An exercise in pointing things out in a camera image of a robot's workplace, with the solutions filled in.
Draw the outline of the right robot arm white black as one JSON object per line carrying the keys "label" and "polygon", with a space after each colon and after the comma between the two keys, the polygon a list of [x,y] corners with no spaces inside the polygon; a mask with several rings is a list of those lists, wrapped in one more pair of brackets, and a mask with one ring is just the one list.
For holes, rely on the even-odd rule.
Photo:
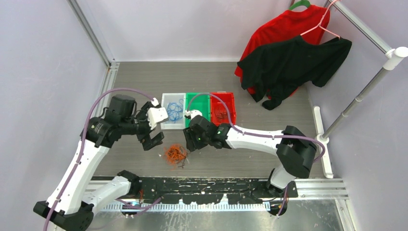
{"label": "right robot arm white black", "polygon": [[190,152],[212,146],[216,149],[248,149],[275,155],[280,164],[268,178],[267,191],[278,198],[294,179],[307,179],[314,164],[317,145],[298,128],[264,131],[246,129],[229,123],[215,125],[195,116],[183,130]]}

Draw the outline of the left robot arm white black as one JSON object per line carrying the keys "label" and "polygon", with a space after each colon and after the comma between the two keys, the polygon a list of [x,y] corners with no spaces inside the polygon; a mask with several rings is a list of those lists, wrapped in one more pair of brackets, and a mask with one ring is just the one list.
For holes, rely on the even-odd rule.
{"label": "left robot arm white black", "polygon": [[77,151],[62,180],[45,201],[38,201],[33,211],[65,231],[84,231],[94,216],[112,201],[140,195],[142,185],[136,174],[123,170],[97,190],[86,188],[97,166],[113,144],[124,135],[135,135],[144,150],[160,145],[162,132],[150,133],[168,119],[167,112],[157,99],[136,110],[134,98],[115,95],[99,117],[87,119],[80,135]]}

